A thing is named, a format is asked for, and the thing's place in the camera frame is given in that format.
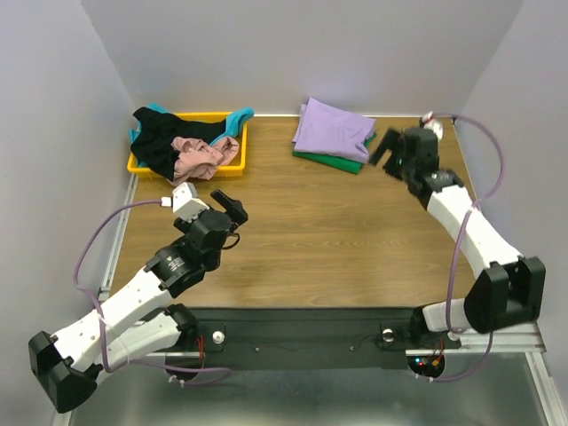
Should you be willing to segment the purple t shirt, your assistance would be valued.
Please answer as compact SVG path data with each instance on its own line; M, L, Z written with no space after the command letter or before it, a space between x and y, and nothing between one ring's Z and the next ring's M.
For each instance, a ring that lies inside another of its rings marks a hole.
M366 163L365 142L375 134L375 119L309 98L300 106L293 152L323 154Z

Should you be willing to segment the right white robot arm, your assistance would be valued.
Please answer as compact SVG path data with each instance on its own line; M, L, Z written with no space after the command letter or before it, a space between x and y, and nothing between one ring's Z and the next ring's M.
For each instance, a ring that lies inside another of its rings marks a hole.
M489 334L540 317L546 267L523 256L495 230L471 199L458 174L440 167L441 133L426 125L388 129L369 162L384 160L384 171L412 194L452 237L465 256L474 284L464 298L414 309L410 340L428 346L440 333L472 329Z

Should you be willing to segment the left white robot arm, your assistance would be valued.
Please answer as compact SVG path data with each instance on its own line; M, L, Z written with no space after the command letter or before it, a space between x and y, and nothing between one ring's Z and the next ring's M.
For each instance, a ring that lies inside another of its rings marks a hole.
M215 190L216 210L190 184L176 187L158 202L170 207L182 233L159 249L134 277L104 303L53 334L40 331L28 341L31 371L60 414L84 403L112 373L142 362L145 355L175 346L197 346L205 358L198 320L175 298L220 265L221 254L238 240L248 213L242 203Z

